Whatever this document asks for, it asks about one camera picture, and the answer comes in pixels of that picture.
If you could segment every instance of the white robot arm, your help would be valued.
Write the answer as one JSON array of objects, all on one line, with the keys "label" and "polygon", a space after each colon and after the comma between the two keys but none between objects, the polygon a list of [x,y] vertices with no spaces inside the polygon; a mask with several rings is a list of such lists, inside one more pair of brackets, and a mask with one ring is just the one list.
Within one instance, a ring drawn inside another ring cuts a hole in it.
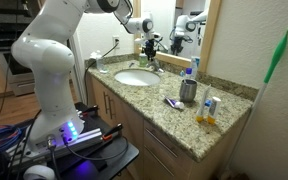
[{"label": "white robot arm", "polygon": [[193,32],[196,28],[196,24],[207,20],[208,9],[194,18],[189,18],[187,15],[181,15],[177,18],[176,26],[173,34],[173,44],[171,50],[174,55],[180,53],[183,49],[181,46],[182,41],[192,41],[189,37],[186,37],[186,32]]},{"label": "white robot arm", "polygon": [[62,146],[62,135],[73,142],[83,130],[69,88],[74,66],[72,51],[63,45],[75,32],[83,13],[112,13],[127,32],[149,33],[153,22],[132,18],[128,0],[47,0],[37,17],[12,45],[12,55],[33,71],[35,94],[41,113],[28,137],[24,154],[34,157],[45,150],[46,137],[53,135]]}]

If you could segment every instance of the floor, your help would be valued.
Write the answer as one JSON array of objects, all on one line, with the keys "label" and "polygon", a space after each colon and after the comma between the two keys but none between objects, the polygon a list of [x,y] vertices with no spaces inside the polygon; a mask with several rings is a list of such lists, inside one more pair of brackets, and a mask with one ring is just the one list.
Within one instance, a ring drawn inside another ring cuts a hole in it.
[{"label": "floor", "polygon": [[[73,85],[71,85],[71,91],[74,102],[77,102],[77,97],[74,92]],[[34,93],[14,96],[10,95],[5,97],[4,105],[0,114],[0,125],[2,124],[16,124],[27,119],[31,119],[39,111],[40,106],[37,102]]]}]

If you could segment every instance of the cabinet handle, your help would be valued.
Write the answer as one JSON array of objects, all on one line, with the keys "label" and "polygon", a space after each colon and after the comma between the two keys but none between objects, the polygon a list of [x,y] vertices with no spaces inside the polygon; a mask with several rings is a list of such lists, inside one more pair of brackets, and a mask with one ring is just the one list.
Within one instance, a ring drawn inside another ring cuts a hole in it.
[{"label": "cabinet handle", "polygon": [[109,106],[110,118],[112,120],[113,119],[113,115],[115,115],[115,114],[112,113],[111,102],[114,102],[114,101],[110,97],[108,97],[108,106]]},{"label": "cabinet handle", "polygon": [[145,145],[144,148],[154,157],[154,159],[157,160],[158,163],[160,163],[160,165],[163,166],[163,168],[171,175],[174,177],[174,174],[165,166],[165,164],[163,164],[163,162],[151,151],[149,150]]},{"label": "cabinet handle", "polygon": [[106,104],[106,97],[109,98],[109,96],[107,94],[105,94],[105,92],[103,91],[103,98],[104,98],[104,105],[105,105],[105,114],[107,114],[107,104]]},{"label": "cabinet handle", "polygon": [[150,130],[145,128],[145,130],[150,134],[158,143],[160,143],[166,150],[168,150],[175,158],[177,158],[177,154],[175,154],[169,147],[167,147],[161,140],[159,140]]}]

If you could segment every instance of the blue light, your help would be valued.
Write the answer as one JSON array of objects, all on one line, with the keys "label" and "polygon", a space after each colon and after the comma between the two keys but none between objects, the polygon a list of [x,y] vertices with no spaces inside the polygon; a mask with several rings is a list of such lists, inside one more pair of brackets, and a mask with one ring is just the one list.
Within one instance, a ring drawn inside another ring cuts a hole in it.
[{"label": "blue light", "polygon": [[69,126],[69,127],[73,127],[73,123],[72,123],[72,122],[69,122],[69,123],[68,123],[68,126]]}]

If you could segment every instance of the beige wall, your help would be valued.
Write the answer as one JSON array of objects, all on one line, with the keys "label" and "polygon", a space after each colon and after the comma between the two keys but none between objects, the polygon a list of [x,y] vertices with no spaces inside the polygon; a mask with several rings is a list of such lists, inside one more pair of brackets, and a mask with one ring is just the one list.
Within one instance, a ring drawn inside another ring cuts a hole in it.
[{"label": "beige wall", "polygon": [[[207,72],[260,88],[288,27],[288,1],[223,0]],[[288,179],[288,45],[231,166],[251,179]]]}]

